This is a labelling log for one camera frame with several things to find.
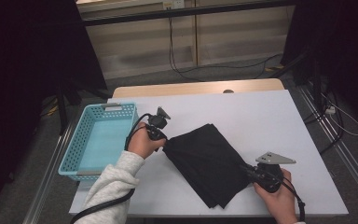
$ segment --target sleeve cuff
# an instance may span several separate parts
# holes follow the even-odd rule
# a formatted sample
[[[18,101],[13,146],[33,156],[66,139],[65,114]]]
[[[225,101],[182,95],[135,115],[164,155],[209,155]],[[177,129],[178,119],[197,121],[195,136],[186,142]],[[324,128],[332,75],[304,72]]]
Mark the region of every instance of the sleeve cuff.
[[[135,176],[144,164],[144,158],[138,154],[123,151],[117,161],[116,168],[127,171],[132,176]]]

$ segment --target folded black fabric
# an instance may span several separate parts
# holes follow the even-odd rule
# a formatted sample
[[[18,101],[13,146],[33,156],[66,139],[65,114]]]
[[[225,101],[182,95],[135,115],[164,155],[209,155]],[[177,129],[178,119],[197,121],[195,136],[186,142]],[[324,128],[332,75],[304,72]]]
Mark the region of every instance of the folded black fabric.
[[[171,138],[163,151],[210,208],[225,208],[250,183],[245,161],[212,124]]]

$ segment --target white sleeve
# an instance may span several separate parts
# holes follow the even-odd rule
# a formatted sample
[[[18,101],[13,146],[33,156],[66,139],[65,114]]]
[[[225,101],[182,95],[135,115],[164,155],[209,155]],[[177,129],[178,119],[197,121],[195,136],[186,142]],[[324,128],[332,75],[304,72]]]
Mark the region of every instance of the white sleeve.
[[[145,160],[135,153],[123,151],[116,166],[107,165],[101,176],[92,186],[83,205],[84,209],[112,201],[126,195],[134,189],[139,180],[136,173],[145,164]],[[79,219],[76,224],[115,223],[124,224],[130,201],[106,208]]]

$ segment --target teal plastic basket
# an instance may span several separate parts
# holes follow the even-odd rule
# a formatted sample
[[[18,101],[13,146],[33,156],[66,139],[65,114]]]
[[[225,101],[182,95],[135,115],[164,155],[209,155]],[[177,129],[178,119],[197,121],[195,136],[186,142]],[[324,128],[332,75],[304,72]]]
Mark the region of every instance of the teal plastic basket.
[[[59,174],[76,181],[97,179],[107,164],[116,164],[137,119],[135,103],[86,106]]]

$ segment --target person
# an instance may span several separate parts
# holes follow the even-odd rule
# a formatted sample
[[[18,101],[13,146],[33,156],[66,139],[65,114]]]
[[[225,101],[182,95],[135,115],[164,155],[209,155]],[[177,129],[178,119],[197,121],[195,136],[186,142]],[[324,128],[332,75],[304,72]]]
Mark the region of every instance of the person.
[[[145,123],[140,122],[139,130],[134,133],[130,140],[128,151],[123,151],[116,166],[107,165],[101,176],[89,191],[84,209],[94,205],[112,201],[126,195],[130,189],[134,189],[139,180],[135,178],[136,173],[145,164],[156,148],[163,147],[165,139],[158,141],[150,140]],[[282,169],[284,177],[291,181],[290,172]],[[255,192],[263,199],[268,211],[276,219],[278,224],[299,224],[295,210],[295,196],[285,187],[275,193],[268,193],[259,185],[254,183]],[[76,224],[112,223],[124,224],[127,219],[130,200],[124,203],[106,208],[96,213],[89,214],[79,219]]]

